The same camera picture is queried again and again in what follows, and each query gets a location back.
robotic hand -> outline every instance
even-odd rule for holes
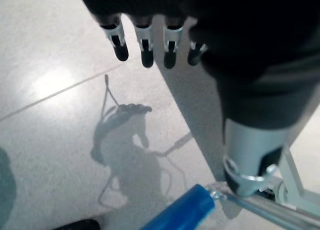
[[[320,79],[318,0],[83,1],[121,61],[128,50],[120,14],[130,16],[147,68],[153,64],[153,15],[165,15],[167,68],[175,65],[186,17],[198,20],[189,33],[188,62],[195,65],[202,55],[203,67],[217,81],[226,180],[239,196],[260,189]]]

blue cylinder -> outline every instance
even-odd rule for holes
[[[214,208],[209,192],[197,184],[141,230],[194,230]]]

